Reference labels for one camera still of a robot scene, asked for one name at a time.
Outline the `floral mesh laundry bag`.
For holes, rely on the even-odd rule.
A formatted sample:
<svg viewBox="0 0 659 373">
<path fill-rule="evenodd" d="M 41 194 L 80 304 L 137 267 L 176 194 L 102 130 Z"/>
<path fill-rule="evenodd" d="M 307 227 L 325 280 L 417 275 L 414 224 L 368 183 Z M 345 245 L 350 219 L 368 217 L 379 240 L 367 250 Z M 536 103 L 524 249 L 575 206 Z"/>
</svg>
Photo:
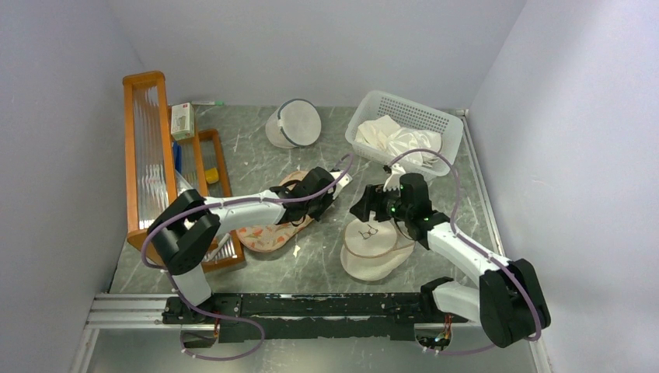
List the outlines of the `floral mesh laundry bag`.
<svg viewBox="0 0 659 373">
<path fill-rule="evenodd" d="M 312 222 L 312 218 L 305 216 L 299 221 L 282 225 L 254 225 L 240 228 L 236 234 L 247 249 L 258 253 L 270 253 L 280 249 Z"/>
</svg>

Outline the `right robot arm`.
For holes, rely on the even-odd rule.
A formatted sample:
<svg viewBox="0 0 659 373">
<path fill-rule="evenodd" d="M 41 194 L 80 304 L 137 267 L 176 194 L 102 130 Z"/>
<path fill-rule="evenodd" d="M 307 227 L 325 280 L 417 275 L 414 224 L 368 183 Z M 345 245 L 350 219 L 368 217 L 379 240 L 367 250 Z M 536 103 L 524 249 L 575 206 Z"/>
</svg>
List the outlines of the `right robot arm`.
<svg viewBox="0 0 659 373">
<path fill-rule="evenodd" d="M 402 222 L 409 237 L 443 256 L 475 284 L 447 277 L 426 284 L 420 314 L 430 322 L 456 315 L 483 328 L 500 348 L 541 336 L 551 323 L 535 268 L 524 259 L 509 260 L 465 236 L 453 218 L 433 208 L 428 185 L 419 173 L 405 173 L 398 186 L 368 185 L 350 213 L 362 222 Z"/>
</svg>

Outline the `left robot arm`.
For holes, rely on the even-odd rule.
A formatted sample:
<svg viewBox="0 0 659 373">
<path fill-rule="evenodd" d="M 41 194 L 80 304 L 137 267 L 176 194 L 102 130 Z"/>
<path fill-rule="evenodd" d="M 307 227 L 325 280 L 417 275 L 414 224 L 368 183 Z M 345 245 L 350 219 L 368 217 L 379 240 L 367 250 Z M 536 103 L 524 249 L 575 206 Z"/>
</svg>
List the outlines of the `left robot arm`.
<svg viewBox="0 0 659 373">
<path fill-rule="evenodd" d="M 148 228 L 153 245 L 178 292 L 184 313 L 194 322 L 212 318 L 215 301 L 202 269 L 213 239 L 256 225 L 285 225 L 306 217 L 319 219 L 351 182 L 343 171 L 315 167 L 290 186 L 272 186 L 242 197 L 202 197 L 182 192 Z"/>
</svg>

